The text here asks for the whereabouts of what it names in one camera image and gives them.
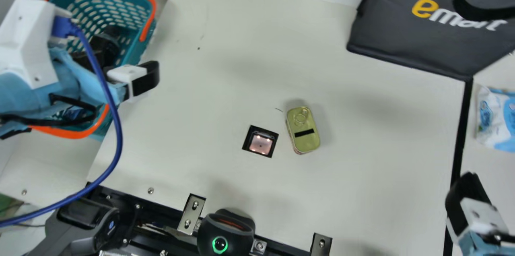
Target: white table surface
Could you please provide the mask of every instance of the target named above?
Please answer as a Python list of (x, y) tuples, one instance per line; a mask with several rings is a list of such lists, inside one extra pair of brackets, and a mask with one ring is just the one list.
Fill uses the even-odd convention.
[[(239, 208), (304, 250), (317, 232), (332, 255), (440, 255), (464, 85), (350, 54), (354, 17), (318, 0), (169, 0), (146, 53), (160, 85), (121, 107), (103, 184), (180, 210), (204, 196), (203, 216)], [(322, 142), (307, 155), (282, 112), (302, 102)], [(251, 124), (279, 133), (271, 159), (241, 149)], [(111, 129), (89, 180), (115, 143)]]
[[(488, 197), (499, 209), (512, 233), (515, 233), (515, 198), (511, 192), (515, 187), (515, 154), (487, 148), (474, 137), (480, 86), (515, 90), (514, 76), (515, 56), (506, 56), (474, 77), (467, 139), (461, 165), (462, 173), (470, 171), (478, 174)], [(453, 249), (453, 255), (461, 255), (457, 246)]]

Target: green light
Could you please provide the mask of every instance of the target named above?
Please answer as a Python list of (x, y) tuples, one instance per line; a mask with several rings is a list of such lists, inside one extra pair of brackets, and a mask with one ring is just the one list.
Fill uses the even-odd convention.
[[(219, 250), (216, 248), (216, 240), (218, 240), (218, 239), (222, 239), (225, 241), (225, 247), (222, 250)], [(227, 248), (229, 248), (229, 243), (227, 242), (227, 239), (225, 237), (218, 236), (213, 239), (213, 252), (215, 252), (216, 254), (220, 255), (220, 254), (224, 253), (227, 250)]]

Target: black square frame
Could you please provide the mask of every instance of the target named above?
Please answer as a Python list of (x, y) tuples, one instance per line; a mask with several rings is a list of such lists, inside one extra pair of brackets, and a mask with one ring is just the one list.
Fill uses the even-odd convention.
[[(261, 152), (256, 152), (250, 150), (250, 144), (252, 143), (252, 137), (254, 135), (261, 135), (262, 137), (269, 138), (272, 140), (272, 146), (270, 148), (270, 152), (268, 152), (268, 155), (264, 155)], [(243, 142), (243, 147), (241, 149), (246, 150), (248, 152), (255, 153), (257, 155), (261, 155), (263, 157), (269, 157), (272, 158), (272, 155), (274, 154), (274, 149), (276, 148), (277, 139), (279, 138), (279, 134), (251, 125), (249, 128), (249, 131), (247, 133), (247, 137), (245, 138), (245, 142)]]

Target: square sensor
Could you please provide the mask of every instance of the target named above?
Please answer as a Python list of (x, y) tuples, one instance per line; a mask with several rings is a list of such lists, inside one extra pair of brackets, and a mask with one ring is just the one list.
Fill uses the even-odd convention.
[(279, 135), (256, 126), (250, 126), (243, 143), (243, 150), (247, 150), (264, 157), (272, 157)]

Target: plastic bag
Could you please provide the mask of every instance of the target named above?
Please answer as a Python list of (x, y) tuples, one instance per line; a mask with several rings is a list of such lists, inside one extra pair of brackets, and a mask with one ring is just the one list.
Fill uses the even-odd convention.
[(478, 93), (477, 120), (479, 142), (515, 152), (515, 92), (482, 87)]

